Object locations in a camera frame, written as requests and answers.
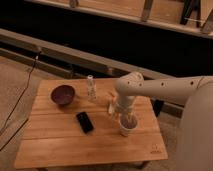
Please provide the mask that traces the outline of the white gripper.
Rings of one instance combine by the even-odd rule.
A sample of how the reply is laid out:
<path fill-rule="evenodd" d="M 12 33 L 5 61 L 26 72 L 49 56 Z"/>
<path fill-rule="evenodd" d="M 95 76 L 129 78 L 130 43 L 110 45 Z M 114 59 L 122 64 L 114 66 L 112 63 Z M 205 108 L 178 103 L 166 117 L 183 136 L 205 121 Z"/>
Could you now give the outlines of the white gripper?
<path fill-rule="evenodd" d="M 118 95 L 115 101 L 115 111 L 123 115 L 123 123 L 127 126 L 134 124 L 134 115 L 129 114 L 133 110 L 135 96 Z"/>

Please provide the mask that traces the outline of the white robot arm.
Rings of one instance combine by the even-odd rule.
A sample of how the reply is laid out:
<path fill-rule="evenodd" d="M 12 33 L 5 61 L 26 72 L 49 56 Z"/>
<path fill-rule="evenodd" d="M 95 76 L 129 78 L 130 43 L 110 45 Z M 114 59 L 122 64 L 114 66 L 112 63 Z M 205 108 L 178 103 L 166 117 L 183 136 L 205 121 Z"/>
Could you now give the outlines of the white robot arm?
<path fill-rule="evenodd" d="M 134 96 L 183 105 L 175 171 L 213 171 L 213 76 L 145 80 L 132 72 L 116 80 L 115 90 L 122 112 Z"/>

